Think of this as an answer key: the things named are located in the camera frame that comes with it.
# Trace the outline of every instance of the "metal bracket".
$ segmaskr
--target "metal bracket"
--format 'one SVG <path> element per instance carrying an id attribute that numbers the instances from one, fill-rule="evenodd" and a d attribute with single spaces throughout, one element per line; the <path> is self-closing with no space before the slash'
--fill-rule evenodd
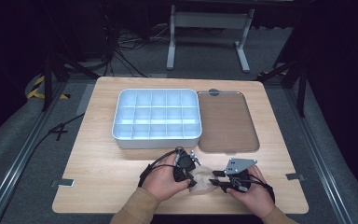
<path id="1" fill-rule="evenodd" d="M 298 175 L 296 173 L 286 174 L 288 180 L 298 179 L 299 181 L 305 181 L 305 177 L 303 175 Z"/>
<path id="2" fill-rule="evenodd" d="M 255 165 L 257 160 L 230 158 L 225 169 L 225 175 L 235 175 Z"/>
<path id="3" fill-rule="evenodd" d="M 57 189 L 58 187 L 73 187 L 75 184 L 75 180 L 73 179 L 61 179 L 61 180 L 53 180 L 50 184 L 52 188 Z"/>

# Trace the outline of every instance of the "beige sleeve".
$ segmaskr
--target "beige sleeve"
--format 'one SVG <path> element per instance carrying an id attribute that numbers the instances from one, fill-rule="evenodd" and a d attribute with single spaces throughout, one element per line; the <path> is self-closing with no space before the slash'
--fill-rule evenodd
<path id="1" fill-rule="evenodd" d="M 292 219 L 287 217 L 278 207 L 261 219 L 264 224 L 295 224 Z"/>
<path id="2" fill-rule="evenodd" d="M 138 188 L 112 218 L 111 224 L 148 224 L 161 201 L 145 189 Z"/>

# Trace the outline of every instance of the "metal frame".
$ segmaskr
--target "metal frame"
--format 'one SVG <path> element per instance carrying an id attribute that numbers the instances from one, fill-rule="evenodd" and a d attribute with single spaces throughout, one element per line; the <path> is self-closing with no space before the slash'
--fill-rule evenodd
<path id="1" fill-rule="evenodd" d="M 46 111 L 41 112 L 41 114 L 37 118 L 36 123 L 31 130 L 28 138 L 26 139 L 24 145 L 22 146 L 19 155 L 17 156 L 16 160 L 14 160 L 10 169 L 7 171 L 7 174 L 0 186 L 0 219 L 5 213 L 5 210 L 16 190 L 16 187 L 20 182 L 27 161 L 30 160 L 32 155 L 34 154 L 36 140 L 38 139 L 44 124 L 47 122 L 48 115 L 52 111 L 54 105 L 60 99 L 63 90 L 65 89 L 65 86 L 66 83 L 64 82 L 59 82 L 56 85 L 56 89 L 53 92 L 51 104 L 49 105 L 49 107 L 47 107 Z"/>
<path id="2" fill-rule="evenodd" d="M 246 36 L 252 23 L 255 10 L 250 9 L 248 14 L 226 14 L 226 13 L 203 13 L 203 12 L 176 12 L 175 5 L 171 6 L 170 19 L 170 46 L 168 48 L 167 69 L 173 70 L 175 59 L 175 28 L 176 27 L 205 27 L 205 28 L 225 28 L 242 29 L 240 41 L 236 41 L 235 49 L 240 59 L 242 71 L 249 73 L 250 68 L 246 60 L 243 46 Z"/>
<path id="3" fill-rule="evenodd" d="M 322 184 L 330 200 L 330 203 L 333 206 L 333 210 L 336 213 L 339 223 L 353 223 L 353 221 L 351 220 L 351 216 L 348 213 L 348 210 L 339 194 L 336 180 L 331 174 L 330 168 L 324 162 L 323 156 L 320 152 L 318 145 L 316 144 L 312 131 L 310 130 L 306 119 L 304 119 L 300 115 L 300 112 L 297 110 L 297 101 L 294 93 L 290 89 L 283 89 L 283 91 L 289 101 L 291 109 L 295 113 L 296 120 L 307 140 L 310 157 L 312 159 L 313 164 L 315 165 L 319 177 L 321 178 Z"/>

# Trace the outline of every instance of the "wooden table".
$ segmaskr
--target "wooden table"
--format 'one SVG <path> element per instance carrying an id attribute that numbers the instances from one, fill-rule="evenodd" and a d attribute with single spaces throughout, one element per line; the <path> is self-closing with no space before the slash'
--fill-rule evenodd
<path id="1" fill-rule="evenodd" d="M 195 91 L 240 91 L 245 97 L 260 142 L 252 153 L 204 153 L 194 149 L 203 165 L 214 170 L 226 168 L 228 159 L 258 160 L 258 167 L 274 188 L 276 204 L 284 213 L 304 214 L 308 204 L 297 179 L 281 131 L 264 87 L 254 81 L 174 78 L 100 77 L 78 132 L 62 178 L 74 179 L 71 188 L 59 187 L 52 205 L 56 213 L 116 213 L 135 191 L 140 173 L 167 149 L 122 149 L 112 136 L 117 98 L 130 88 L 187 88 Z M 163 202 L 157 214 L 248 214 L 220 188 L 204 195 L 184 190 Z"/>

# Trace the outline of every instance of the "hand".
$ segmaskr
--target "hand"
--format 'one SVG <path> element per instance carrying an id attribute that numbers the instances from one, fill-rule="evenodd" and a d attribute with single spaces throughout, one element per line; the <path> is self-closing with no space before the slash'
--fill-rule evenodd
<path id="1" fill-rule="evenodd" d="M 267 183 L 257 166 L 248 168 L 250 175 L 254 175 L 264 183 Z M 269 192 L 261 185 L 252 184 L 246 193 L 241 193 L 235 189 L 227 189 L 227 193 L 233 198 L 243 203 L 253 214 L 263 218 L 275 209 L 275 204 L 269 196 Z"/>
<path id="2" fill-rule="evenodd" d="M 176 153 L 160 161 L 156 166 L 163 164 L 173 165 Z M 161 201 L 170 199 L 177 192 L 188 188 L 190 180 L 176 182 L 173 178 L 173 167 L 161 166 L 155 168 L 145 179 L 142 188 L 159 198 Z"/>

